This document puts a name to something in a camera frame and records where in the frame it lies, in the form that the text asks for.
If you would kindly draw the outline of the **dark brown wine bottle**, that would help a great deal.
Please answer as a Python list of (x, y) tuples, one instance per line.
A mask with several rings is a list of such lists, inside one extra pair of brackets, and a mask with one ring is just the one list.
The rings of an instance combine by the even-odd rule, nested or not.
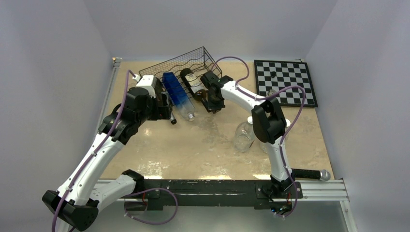
[(191, 69), (183, 69), (180, 72), (180, 78), (196, 101), (201, 102), (206, 99), (206, 88), (200, 78), (196, 76)]

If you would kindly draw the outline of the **blue square glass bottle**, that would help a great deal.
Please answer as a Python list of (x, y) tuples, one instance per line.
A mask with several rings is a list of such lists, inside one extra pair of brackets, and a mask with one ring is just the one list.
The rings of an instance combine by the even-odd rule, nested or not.
[(195, 107), (175, 74), (173, 72), (165, 72), (162, 75), (162, 83), (168, 91), (172, 102), (180, 115), (187, 121), (195, 120)]

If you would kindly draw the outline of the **clear bottle white cap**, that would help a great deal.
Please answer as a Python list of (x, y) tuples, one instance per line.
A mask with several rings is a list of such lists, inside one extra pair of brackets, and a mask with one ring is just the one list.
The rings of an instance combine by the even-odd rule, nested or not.
[(239, 152), (247, 152), (255, 141), (255, 133), (253, 130), (253, 119), (249, 116), (246, 121), (241, 122), (234, 134), (234, 148)]
[[(290, 127), (290, 125), (291, 125), (291, 121), (290, 121), (289, 119), (285, 119), (285, 121), (286, 121), (285, 131), (287, 131), (288, 128)], [(260, 147), (260, 149), (261, 149), (264, 153), (267, 154), (267, 148), (266, 148), (266, 144), (265, 144), (265, 143), (259, 141), (259, 147)]]

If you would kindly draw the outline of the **green wine bottle gold label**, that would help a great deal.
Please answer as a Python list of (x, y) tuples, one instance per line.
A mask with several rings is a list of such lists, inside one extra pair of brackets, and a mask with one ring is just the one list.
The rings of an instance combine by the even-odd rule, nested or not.
[(171, 122), (172, 125), (175, 125), (177, 123), (177, 120), (174, 117), (172, 117), (170, 119), (170, 122)]

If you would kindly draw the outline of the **clear glass bottle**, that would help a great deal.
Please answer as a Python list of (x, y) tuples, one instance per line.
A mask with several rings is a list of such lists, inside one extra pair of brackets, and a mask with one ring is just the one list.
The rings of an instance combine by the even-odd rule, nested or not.
[(272, 96), (276, 93), (276, 91), (274, 89), (271, 89), (267, 92), (267, 96)]

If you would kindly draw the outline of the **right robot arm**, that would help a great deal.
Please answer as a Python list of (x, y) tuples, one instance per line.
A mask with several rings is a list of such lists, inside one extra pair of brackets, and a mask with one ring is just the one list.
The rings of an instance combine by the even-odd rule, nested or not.
[(265, 144), (269, 156), (271, 190), (279, 197), (288, 193), (294, 177), (284, 144), (287, 123), (278, 100), (259, 96), (240, 86), (231, 77), (219, 78), (212, 71), (203, 74), (200, 80), (207, 89), (207, 100), (203, 101), (207, 111), (220, 111), (225, 107), (225, 100), (228, 100), (251, 114), (254, 134)]

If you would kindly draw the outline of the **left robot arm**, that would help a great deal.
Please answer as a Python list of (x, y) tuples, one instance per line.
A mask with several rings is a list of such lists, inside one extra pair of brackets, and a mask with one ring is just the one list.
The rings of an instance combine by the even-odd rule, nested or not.
[(132, 87), (107, 115), (95, 139), (69, 178), (57, 189), (48, 190), (42, 201), (53, 213), (52, 231), (80, 232), (88, 229), (97, 215), (116, 200), (137, 198), (148, 192), (144, 177), (124, 171), (117, 179), (95, 188), (113, 157), (148, 120), (170, 119), (169, 95), (161, 87)]

